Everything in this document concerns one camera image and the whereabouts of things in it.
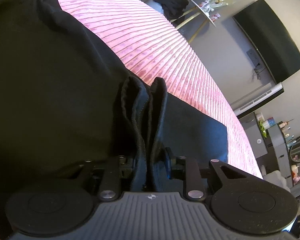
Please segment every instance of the air conditioner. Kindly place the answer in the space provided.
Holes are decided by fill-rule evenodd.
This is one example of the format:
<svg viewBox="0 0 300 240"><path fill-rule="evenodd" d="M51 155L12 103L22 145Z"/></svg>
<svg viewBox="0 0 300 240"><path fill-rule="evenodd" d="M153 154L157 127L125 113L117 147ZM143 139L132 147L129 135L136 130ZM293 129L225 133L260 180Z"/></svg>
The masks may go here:
<svg viewBox="0 0 300 240"><path fill-rule="evenodd" d="M240 119L246 116L247 114L250 114L253 111L257 110L258 108L265 105L266 103L270 102L272 99L276 98L278 95L282 94L283 92L284 89L282 83L279 83L275 85L273 88L271 88L270 90L268 90L267 92L262 93L257 98L251 100L245 105L234 110L234 113L238 117L238 119Z"/></svg>

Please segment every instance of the bottle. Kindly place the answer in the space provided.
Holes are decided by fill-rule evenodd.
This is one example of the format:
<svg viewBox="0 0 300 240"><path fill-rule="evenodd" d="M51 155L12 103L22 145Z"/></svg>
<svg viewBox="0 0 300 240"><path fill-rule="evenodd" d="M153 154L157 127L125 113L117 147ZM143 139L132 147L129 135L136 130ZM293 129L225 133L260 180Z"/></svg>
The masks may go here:
<svg viewBox="0 0 300 240"><path fill-rule="evenodd" d="M291 128L290 126L289 127L284 127L284 128L281 129L281 131L283 133L287 133L290 130L290 128Z"/></svg>
<svg viewBox="0 0 300 240"><path fill-rule="evenodd" d="M286 142L288 142L288 141L292 140L293 138L294 138L294 135L291 135L291 136L285 138L285 140L286 140Z"/></svg>
<svg viewBox="0 0 300 240"><path fill-rule="evenodd" d="M275 125L275 121L273 119L273 117L268 118L267 120L265 120L264 122L262 122L262 126L265 130L269 129L271 126Z"/></svg>
<svg viewBox="0 0 300 240"><path fill-rule="evenodd" d="M287 143L287 147L290 148L292 145L294 145L297 142L297 140L291 141Z"/></svg>
<svg viewBox="0 0 300 240"><path fill-rule="evenodd" d="M290 121L287 121L287 122L279 122L278 125L279 125L280 129L282 129L283 127L288 125L288 123L291 122L292 120L294 120L294 119L291 119Z"/></svg>
<svg viewBox="0 0 300 240"><path fill-rule="evenodd" d="M256 113L256 118L258 121L265 121L265 118L263 117L263 114L262 113Z"/></svg>

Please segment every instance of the green object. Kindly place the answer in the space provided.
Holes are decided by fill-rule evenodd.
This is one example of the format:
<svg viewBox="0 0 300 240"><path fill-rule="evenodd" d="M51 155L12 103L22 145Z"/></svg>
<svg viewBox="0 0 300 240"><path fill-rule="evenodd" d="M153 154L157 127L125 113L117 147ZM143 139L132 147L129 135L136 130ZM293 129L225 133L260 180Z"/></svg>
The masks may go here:
<svg viewBox="0 0 300 240"><path fill-rule="evenodd" d="M260 125L260 129L261 129L261 131L262 131L263 137L264 137L264 138L267 138L267 132L266 132L266 129L263 127L261 121L259 121L259 125Z"/></svg>

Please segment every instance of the logo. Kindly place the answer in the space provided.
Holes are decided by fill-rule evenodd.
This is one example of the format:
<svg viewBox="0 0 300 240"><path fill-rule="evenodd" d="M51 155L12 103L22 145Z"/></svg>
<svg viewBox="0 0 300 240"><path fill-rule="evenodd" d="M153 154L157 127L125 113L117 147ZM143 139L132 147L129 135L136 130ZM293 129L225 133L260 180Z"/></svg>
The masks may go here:
<svg viewBox="0 0 300 240"><path fill-rule="evenodd" d="M153 199L155 199L156 197L157 197L156 195L150 194L147 198L153 200Z"/></svg>

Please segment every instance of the vanity table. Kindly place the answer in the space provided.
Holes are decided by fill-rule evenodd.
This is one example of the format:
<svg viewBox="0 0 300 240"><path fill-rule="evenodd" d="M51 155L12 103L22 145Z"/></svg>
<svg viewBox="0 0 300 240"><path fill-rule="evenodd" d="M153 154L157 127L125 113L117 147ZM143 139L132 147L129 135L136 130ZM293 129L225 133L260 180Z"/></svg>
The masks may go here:
<svg viewBox="0 0 300 240"><path fill-rule="evenodd" d="M267 130L267 138L264 138L254 112L239 121L247 134L258 166L264 165L267 174L279 170L286 179L287 186L292 188L289 152L280 127L278 125L270 127Z"/></svg>

